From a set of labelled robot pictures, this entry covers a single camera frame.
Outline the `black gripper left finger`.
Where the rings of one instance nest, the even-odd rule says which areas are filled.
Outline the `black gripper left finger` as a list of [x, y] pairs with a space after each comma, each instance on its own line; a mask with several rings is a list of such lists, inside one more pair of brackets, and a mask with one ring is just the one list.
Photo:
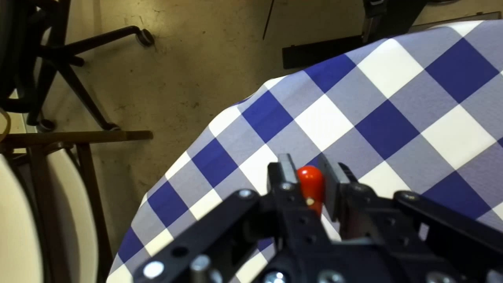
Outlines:
[[278, 154], [276, 161], [267, 165], [267, 190], [290, 191], [298, 187], [295, 165], [287, 152]]

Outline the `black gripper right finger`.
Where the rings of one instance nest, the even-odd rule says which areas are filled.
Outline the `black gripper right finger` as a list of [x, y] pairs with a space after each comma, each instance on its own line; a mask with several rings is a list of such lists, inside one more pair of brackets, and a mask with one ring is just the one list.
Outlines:
[[342, 207], [342, 191], [356, 183], [356, 177], [342, 161], [331, 161], [328, 157], [319, 157], [319, 166], [325, 177], [325, 209], [331, 220], [336, 220]]

